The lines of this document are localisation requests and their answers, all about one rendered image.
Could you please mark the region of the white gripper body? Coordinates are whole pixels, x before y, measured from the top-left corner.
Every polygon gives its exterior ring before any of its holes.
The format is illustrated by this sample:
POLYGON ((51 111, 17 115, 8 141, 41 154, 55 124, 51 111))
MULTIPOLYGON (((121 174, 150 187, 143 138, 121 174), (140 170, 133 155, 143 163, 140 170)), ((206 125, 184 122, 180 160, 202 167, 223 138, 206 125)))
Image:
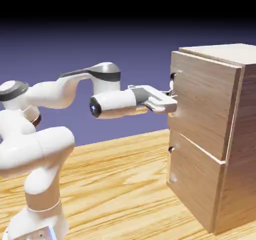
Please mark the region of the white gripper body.
POLYGON ((174 113, 178 102, 171 96, 151 87, 144 85, 143 89, 148 93, 148 99, 143 103, 148 109, 156 114, 174 113))

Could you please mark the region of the curved metal tall door handle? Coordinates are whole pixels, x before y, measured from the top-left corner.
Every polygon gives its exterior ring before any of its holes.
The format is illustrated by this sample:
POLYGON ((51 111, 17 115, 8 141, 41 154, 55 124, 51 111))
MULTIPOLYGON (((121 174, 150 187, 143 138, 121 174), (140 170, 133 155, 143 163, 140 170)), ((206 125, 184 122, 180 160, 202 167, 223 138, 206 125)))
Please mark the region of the curved metal tall door handle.
POLYGON ((167 112, 171 118, 175 118, 179 115, 178 96, 175 90, 175 80, 179 72, 173 72, 170 74, 169 91, 167 94, 167 112))

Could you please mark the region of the light wood tall door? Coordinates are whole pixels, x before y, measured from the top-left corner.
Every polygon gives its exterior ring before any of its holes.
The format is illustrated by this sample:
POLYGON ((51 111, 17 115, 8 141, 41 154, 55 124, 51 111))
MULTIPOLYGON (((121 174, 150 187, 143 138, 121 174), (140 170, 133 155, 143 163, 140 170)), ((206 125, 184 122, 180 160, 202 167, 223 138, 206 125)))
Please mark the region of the light wood tall door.
POLYGON ((224 160, 231 131, 241 67, 174 51, 171 54, 177 110, 170 128, 224 160))

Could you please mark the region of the light wood cabinet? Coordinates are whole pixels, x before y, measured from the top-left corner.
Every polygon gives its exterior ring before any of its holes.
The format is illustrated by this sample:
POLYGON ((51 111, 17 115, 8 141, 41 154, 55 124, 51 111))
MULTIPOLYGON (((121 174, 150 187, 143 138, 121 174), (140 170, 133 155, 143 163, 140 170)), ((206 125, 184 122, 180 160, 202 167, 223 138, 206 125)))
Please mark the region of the light wood cabinet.
POLYGON ((187 54, 241 67, 213 234, 256 221, 256 45, 183 47, 187 54))

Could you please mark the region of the light wood short door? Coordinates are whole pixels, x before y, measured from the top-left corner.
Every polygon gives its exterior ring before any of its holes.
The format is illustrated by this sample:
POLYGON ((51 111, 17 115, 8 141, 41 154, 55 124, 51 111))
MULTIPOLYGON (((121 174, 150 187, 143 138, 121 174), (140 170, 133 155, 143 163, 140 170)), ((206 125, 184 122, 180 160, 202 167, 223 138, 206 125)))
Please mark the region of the light wood short door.
POLYGON ((209 233, 214 231, 226 161, 205 152, 182 134, 170 131, 169 147, 177 146, 175 183, 166 183, 209 233))

